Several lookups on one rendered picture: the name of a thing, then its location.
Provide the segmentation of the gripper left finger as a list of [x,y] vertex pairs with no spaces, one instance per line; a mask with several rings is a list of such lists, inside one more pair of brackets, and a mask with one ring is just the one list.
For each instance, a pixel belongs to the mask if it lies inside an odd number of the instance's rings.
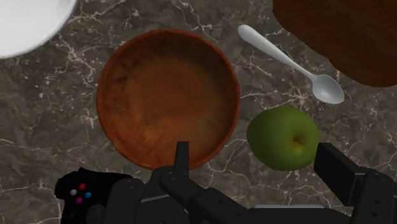
[[[174,167],[161,175],[160,187],[189,214],[191,224],[250,224],[250,210],[215,188],[202,188],[188,177],[189,142],[176,145]],[[136,178],[117,181],[111,189],[104,224],[134,224],[144,195],[143,182]]]

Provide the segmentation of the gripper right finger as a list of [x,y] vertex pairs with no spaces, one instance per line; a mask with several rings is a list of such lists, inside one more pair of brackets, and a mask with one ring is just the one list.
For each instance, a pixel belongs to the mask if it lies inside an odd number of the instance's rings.
[[319,143],[314,171],[343,205],[353,207],[349,224],[397,224],[397,182],[358,166],[331,143]]

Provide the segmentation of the brown wooden bowl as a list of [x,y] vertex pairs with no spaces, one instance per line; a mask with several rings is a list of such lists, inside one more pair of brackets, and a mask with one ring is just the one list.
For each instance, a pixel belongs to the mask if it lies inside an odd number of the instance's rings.
[[240,86],[225,54],[192,32],[157,29],[119,47],[106,62],[96,99],[100,125],[118,153],[156,169],[190,145],[189,166],[208,162],[232,135]]

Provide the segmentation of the black game controller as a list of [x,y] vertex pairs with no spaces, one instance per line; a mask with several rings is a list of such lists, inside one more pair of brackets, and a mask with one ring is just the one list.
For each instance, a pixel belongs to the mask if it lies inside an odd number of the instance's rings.
[[61,224],[86,224],[88,208],[106,206],[111,187],[128,174],[95,172],[84,168],[70,172],[57,180],[54,194],[64,201]]

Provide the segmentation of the green apple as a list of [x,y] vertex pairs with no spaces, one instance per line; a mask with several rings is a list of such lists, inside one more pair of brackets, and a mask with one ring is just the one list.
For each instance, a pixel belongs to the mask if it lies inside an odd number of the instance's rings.
[[291,106],[261,112],[246,131],[254,156],[277,171],[295,171],[308,166],[321,141],[315,121]]

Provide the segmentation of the silver spoon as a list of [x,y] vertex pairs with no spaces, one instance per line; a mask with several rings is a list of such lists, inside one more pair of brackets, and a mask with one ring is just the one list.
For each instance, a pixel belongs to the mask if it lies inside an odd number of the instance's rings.
[[344,91],[332,77],[326,74],[314,75],[308,72],[267,38],[248,25],[240,25],[238,27],[238,33],[250,45],[306,76],[312,82],[312,93],[318,100],[328,104],[340,104],[344,102]]

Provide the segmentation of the dark brown wooden board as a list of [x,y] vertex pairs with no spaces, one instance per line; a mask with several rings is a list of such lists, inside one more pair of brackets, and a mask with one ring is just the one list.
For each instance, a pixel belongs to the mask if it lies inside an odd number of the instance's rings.
[[397,0],[273,0],[273,13],[352,80],[397,85]]

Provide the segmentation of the white round plate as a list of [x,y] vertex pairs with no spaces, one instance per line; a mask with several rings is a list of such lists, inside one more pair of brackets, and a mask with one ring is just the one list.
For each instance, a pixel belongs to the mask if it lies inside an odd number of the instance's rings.
[[67,23],[78,0],[0,0],[0,59],[31,52]]

